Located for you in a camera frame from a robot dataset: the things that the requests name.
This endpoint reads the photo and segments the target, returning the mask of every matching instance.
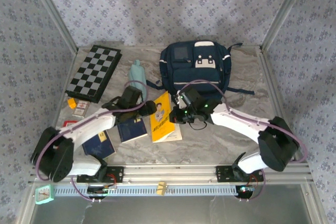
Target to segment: floral wallpaper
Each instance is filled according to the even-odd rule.
[[[32,154],[72,55],[40,0],[0,0],[0,223],[14,223]]]
[[[283,0],[53,0],[77,46],[195,38],[260,45]]]
[[[309,150],[330,223],[336,223],[336,1],[297,0],[269,56],[284,107]]]

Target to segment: navy blue backpack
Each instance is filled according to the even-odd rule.
[[[209,40],[194,40],[170,44],[161,52],[160,73],[162,86],[146,81],[155,89],[165,89],[176,95],[188,82],[203,79],[226,90],[254,94],[253,91],[229,88],[231,74],[231,48]],[[208,83],[192,84],[200,95],[205,98],[220,99],[221,94]]]

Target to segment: chessboard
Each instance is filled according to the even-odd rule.
[[[119,49],[94,45],[65,92],[98,103],[121,56]]]

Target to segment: yellow book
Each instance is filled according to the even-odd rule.
[[[152,142],[167,142],[181,140],[181,131],[178,124],[169,121],[171,112],[170,96],[166,91],[155,101],[156,112],[150,116]]]

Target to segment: red card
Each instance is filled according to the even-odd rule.
[[[65,127],[65,126],[70,126],[70,125],[75,124],[75,123],[77,123],[77,122],[78,122],[78,121],[64,121],[63,127]]]

